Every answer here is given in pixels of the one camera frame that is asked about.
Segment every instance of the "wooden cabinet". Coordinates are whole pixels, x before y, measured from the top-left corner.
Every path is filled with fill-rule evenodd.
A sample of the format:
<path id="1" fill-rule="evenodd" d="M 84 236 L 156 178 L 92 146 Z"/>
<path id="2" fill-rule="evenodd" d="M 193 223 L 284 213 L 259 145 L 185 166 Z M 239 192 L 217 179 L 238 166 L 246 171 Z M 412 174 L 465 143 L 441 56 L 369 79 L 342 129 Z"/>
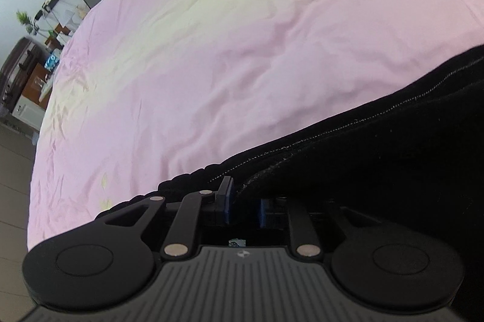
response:
<path id="1" fill-rule="evenodd" d="M 37 64 L 35 66 L 12 112 L 12 116 L 37 131 L 40 131 L 49 102 L 48 97 L 39 102 L 45 77 L 48 74 L 49 72 L 42 65 Z"/>
<path id="2" fill-rule="evenodd" d="M 49 100 L 46 98 L 43 99 L 42 102 L 39 102 L 39 98 L 40 93 L 42 92 L 42 86 L 45 84 L 45 77 L 49 74 L 50 72 L 47 69 L 42 65 L 37 64 L 22 91 L 22 95 L 25 98 L 31 100 L 34 104 L 39 105 L 43 110 L 47 109 Z"/>

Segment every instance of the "white drawer unit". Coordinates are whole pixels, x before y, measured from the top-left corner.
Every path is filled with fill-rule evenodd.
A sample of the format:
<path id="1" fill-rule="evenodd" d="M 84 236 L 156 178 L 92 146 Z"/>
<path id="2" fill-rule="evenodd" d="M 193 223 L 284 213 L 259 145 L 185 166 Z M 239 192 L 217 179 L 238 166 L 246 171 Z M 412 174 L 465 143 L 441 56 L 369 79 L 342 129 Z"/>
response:
<path id="1" fill-rule="evenodd" d="M 23 95 L 18 99 L 17 105 L 12 113 L 12 116 L 16 119 L 37 129 L 37 131 L 40 131 L 44 115 L 45 110 L 31 100 L 25 98 Z"/>

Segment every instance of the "black fabric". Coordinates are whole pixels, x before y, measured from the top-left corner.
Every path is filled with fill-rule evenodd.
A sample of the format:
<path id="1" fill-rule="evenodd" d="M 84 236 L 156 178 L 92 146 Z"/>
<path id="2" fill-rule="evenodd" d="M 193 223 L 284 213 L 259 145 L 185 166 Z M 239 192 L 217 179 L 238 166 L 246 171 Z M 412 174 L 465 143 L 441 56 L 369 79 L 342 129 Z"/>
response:
<path id="1" fill-rule="evenodd" d="M 147 196 L 180 201 L 190 192 L 216 190 L 230 175 L 237 198 L 334 198 L 407 225 L 448 242 L 463 256 L 468 273 L 454 306 L 479 320 L 483 127 L 484 46 L 479 46 L 394 94 L 175 177 Z"/>

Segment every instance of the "logo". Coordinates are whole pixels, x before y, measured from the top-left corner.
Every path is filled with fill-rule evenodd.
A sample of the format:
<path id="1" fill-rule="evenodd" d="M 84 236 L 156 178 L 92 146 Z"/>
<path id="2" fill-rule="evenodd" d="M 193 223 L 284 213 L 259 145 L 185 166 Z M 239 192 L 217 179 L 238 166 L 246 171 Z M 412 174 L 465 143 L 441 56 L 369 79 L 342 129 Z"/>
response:
<path id="1" fill-rule="evenodd" d="M 237 254 L 236 254 L 238 257 L 241 257 L 241 258 L 246 258 L 250 255 L 250 252 L 249 251 L 239 251 Z"/>

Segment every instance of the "wrinkled fabric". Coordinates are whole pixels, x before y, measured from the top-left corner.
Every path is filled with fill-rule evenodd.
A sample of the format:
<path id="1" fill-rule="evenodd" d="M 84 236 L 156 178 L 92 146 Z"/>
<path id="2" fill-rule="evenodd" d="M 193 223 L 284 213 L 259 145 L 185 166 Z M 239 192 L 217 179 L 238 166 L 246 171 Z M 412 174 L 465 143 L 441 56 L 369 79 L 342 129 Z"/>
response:
<path id="1" fill-rule="evenodd" d="M 384 97 L 484 40 L 484 0 L 102 0 L 62 53 L 28 247 Z"/>

